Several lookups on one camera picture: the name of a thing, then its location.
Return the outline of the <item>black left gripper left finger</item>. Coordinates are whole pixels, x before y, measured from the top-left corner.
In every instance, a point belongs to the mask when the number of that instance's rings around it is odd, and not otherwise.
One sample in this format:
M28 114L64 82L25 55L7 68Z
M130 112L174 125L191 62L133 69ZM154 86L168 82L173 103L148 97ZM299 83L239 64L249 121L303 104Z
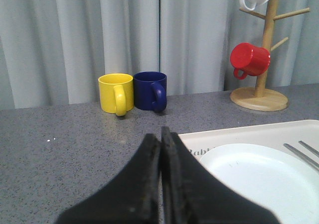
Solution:
M69 208L58 224L156 224L160 142L146 134L138 150L101 190Z

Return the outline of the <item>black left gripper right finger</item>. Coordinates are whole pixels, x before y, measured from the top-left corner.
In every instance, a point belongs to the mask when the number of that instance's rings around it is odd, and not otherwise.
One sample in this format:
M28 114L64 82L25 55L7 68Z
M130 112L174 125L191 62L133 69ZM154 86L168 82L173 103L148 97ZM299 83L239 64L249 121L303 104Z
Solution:
M161 129L164 217L168 224L277 224L268 209L235 193L212 176L178 134Z

